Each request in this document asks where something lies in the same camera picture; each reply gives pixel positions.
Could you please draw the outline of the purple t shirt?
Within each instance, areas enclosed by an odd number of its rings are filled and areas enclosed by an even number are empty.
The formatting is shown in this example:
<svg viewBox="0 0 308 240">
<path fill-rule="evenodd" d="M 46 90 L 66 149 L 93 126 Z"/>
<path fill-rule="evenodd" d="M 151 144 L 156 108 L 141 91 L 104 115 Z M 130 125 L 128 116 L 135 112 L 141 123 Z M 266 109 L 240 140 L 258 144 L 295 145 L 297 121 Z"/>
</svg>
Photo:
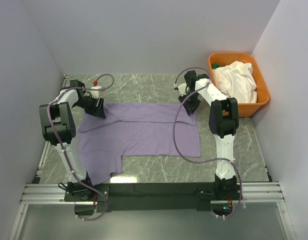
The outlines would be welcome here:
<svg viewBox="0 0 308 240">
<path fill-rule="evenodd" d="M 197 115 L 179 104 L 104 103 L 105 119 L 85 114 L 78 128 L 79 157 L 93 185 L 121 174 L 122 157 L 199 158 Z"/>
</svg>

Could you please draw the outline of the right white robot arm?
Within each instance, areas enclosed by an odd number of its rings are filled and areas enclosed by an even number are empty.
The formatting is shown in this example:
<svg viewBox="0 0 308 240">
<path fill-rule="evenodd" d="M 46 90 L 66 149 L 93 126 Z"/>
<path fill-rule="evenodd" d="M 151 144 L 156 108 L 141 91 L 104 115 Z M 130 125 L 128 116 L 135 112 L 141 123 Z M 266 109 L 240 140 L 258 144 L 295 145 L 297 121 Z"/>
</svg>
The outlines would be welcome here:
<svg viewBox="0 0 308 240">
<path fill-rule="evenodd" d="M 233 165 L 233 144 L 239 127 L 238 102 L 236 98 L 223 94 L 207 74 L 197 74 L 193 68 L 183 72 L 185 83 L 175 83 L 174 89 L 179 91 L 178 99 L 188 115 L 199 107 L 199 96 L 209 104 L 208 124 L 215 138 L 217 160 L 213 194 L 220 200 L 230 199 L 240 190 Z"/>
</svg>

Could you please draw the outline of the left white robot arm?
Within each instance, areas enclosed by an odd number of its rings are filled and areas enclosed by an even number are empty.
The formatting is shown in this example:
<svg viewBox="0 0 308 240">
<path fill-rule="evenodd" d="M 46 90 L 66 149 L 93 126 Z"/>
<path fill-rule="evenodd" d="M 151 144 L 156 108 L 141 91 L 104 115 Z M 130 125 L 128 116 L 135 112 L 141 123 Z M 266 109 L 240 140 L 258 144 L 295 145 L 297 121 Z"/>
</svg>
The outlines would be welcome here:
<svg viewBox="0 0 308 240">
<path fill-rule="evenodd" d="M 60 90 L 51 103 L 39 107 L 42 134 L 59 153 L 68 174 L 68 183 L 58 183 L 71 201 L 107 201 L 105 193 L 96 190 L 91 183 L 87 170 L 83 167 L 74 145 L 76 125 L 72 108 L 79 107 L 92 117 L 105 119 L 104 100 L 99 96 L 101 87 L 97 84 L 91 88 L 75 79 L 68 87 Z"/>
</svg>

